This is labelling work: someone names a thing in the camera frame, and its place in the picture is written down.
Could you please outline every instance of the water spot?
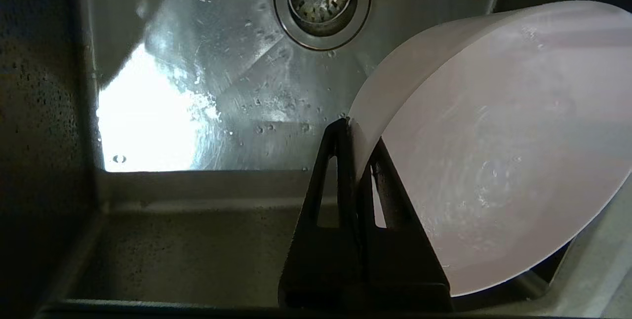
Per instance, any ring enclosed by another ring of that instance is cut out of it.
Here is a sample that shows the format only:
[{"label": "water spot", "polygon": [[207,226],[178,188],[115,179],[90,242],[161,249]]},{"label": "water spot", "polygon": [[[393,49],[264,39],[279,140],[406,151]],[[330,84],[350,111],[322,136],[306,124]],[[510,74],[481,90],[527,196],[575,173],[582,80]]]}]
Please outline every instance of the water spot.
[{"label": "water spot", "polygon": [[112,157],[112,161],[116,163],[125,163],[125,161],[127,161],[127,157],[125,157],[125,155],[115,155]]}]

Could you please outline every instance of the water droplet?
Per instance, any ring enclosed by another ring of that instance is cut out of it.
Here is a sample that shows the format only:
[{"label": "water droplet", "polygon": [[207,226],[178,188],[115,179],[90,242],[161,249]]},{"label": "water droplet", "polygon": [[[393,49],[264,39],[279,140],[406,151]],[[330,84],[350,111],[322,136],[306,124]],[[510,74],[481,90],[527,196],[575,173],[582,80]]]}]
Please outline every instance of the water droplet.
[{"label": "water droplet", "polygon": [[127,161],[127,157],[125,157],[125,155],[115,155],[112,158],[112,161],[116,163],[125,163],[125,161]]}]

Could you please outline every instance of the stainless steel sink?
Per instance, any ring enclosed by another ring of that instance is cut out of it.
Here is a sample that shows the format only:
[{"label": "stainless steel sink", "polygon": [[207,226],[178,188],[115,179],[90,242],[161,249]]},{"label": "stainless steel sink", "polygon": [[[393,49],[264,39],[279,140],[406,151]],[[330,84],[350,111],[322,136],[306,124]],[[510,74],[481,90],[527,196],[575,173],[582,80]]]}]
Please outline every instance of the stainless steel sink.
[{"label": "stainless steel sink", "polygon": [[0,0],[0,306],[277,306],[325,126],[399,44],[496,0],[368,0],[334,49],[275,2]]}]

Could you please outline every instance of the drain strainer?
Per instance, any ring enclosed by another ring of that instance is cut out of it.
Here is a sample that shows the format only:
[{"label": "drain strainer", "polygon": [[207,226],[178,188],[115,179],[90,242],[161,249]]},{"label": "drain strainer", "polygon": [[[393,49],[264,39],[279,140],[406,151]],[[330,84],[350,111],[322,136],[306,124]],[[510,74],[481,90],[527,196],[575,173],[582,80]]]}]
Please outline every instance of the drain strainer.
[{"label": "drain strainer", "polygon": [[340,47],[361,29],[370,0],[275,0],[283,29],[311,49]]}]

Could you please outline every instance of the sink drain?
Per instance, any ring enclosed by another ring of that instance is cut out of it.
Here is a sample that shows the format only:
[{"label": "sink drain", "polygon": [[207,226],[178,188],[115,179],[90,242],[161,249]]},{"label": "sink drain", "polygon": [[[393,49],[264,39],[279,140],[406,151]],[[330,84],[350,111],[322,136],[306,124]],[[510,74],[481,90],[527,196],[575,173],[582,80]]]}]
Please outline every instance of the sink drain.
[{"label": "sink drain", "polygon": [[275,0],[280,24],[299,44],[317,50],[340,47],[362,28],[370,0]]}]

